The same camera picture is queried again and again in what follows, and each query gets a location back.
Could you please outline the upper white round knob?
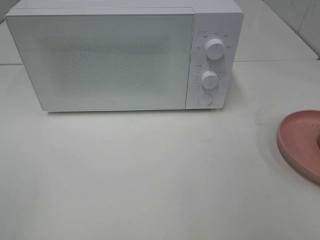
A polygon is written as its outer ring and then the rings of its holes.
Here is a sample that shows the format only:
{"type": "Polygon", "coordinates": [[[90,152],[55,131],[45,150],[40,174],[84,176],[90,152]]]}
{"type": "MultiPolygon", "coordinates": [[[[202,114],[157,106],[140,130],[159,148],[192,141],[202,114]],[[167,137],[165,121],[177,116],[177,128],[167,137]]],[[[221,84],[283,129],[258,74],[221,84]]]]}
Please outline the upper white round knob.
{"type": "Polygon", "coordinates": [[[218,37],[213,37],[204,44],[205,54],[210,60],[222,58],[225,55],[225,48],[225,42],[218,37]]]}

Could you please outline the pink round plate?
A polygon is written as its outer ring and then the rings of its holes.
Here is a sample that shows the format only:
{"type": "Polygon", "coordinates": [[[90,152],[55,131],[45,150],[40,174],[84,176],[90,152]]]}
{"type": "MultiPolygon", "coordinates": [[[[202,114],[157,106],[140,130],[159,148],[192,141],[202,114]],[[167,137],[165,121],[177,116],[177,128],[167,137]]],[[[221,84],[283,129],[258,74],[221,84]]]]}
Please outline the pink round plate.
{"type": "Polygon", "coordinates": [[[320,111],[300,110],[287,115],[277,129],[277,146],[286,162],[306,179],[320,183],[320,111]]]}

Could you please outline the white microwave oven body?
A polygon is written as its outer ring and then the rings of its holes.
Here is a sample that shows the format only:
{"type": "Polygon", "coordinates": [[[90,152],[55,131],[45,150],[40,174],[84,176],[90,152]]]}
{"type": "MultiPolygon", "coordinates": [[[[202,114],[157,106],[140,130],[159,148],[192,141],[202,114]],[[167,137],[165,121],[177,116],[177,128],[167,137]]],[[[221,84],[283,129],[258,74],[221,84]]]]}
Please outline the white microwave oven body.
{"type": "MultiPolygon", "coordinates": [[[[232,0],[22,0],[5,16],[133,16],[133,15],[193,15],[190,58],[185,107],[195,110],[220,109],[224,106],[244,14],[232,0]],[[224,56],[211,60],[206,56],[204,44],[212,38],[225,43],[224,56]],[[204,72],[216,72],[219,84],[213,89],[201,85],[204,72]],[[210,94],[210,106],[198,104],[198,98],[210,94]]],[[[95,110],[95,111],[145,111],[95,110]]]]}

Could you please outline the white round knob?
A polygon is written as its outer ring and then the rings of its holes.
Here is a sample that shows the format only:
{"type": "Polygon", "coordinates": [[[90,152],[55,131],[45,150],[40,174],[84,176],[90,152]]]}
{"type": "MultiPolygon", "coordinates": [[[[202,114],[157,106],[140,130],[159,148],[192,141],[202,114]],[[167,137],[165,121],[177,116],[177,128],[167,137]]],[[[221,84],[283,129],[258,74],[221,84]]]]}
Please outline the white round knob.
{"type": "Polygon", "coordinates": [[[214,71],[206,71],[200,77],[200,83],[204,89],[214,89],[219,82],[220,79],[214,71]]]}
{"type": "Polygon", "coordinates": [[[205,54],[210,60],[222,58],[225,55],[225,48],[225,42],[218,37],[213,37],[204,44],[205,54]]]}

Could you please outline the white round door button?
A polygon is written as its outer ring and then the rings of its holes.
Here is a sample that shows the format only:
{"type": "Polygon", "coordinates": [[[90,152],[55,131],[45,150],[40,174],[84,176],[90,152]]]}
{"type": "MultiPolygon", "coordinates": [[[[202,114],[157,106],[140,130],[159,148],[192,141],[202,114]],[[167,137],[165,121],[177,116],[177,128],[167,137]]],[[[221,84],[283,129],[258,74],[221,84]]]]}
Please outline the white round door button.
{"type": "Polygon", "coordinates": [[[210,94],[202,94],[197,102],[201,106],[210,106],[213,103],[213,96],[210,94]]]}

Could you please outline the toy hamburger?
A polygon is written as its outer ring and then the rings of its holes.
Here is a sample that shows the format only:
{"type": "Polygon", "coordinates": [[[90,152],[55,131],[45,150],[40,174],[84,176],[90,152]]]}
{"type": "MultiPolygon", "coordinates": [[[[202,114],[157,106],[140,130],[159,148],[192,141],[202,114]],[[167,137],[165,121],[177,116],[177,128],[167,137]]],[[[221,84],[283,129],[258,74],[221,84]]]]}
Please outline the toy hamburger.
{"type": "Polygon", "coordinates": [[[317,142],[318,148],[320,149],[320,136],[317,137],[317,141],[316,142],[317,142]]]}

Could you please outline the lower white round knob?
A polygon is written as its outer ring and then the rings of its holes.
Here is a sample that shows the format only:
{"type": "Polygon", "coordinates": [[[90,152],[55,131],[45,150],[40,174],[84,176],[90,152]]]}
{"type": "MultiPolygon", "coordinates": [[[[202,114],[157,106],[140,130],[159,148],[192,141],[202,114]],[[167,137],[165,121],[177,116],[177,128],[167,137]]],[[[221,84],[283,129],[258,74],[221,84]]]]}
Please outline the lower white round knob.
{"type": "Polygon", "coordinates": [[[200,77],[200,83],[204,89],[214,89],[219,82],[220,79],[214,71],[206,71],[200,77]]]}

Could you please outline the white microwave door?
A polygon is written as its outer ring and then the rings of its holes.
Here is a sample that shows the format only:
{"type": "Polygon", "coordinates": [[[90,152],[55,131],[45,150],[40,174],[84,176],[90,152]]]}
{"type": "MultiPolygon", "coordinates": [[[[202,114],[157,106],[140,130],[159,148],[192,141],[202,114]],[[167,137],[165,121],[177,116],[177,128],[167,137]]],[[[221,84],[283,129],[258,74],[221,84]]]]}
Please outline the white microwave door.
{"type": "Polygon", "coordinates": [[[183,109],[193,15],[9,16],[48,112],[183,109]]]}

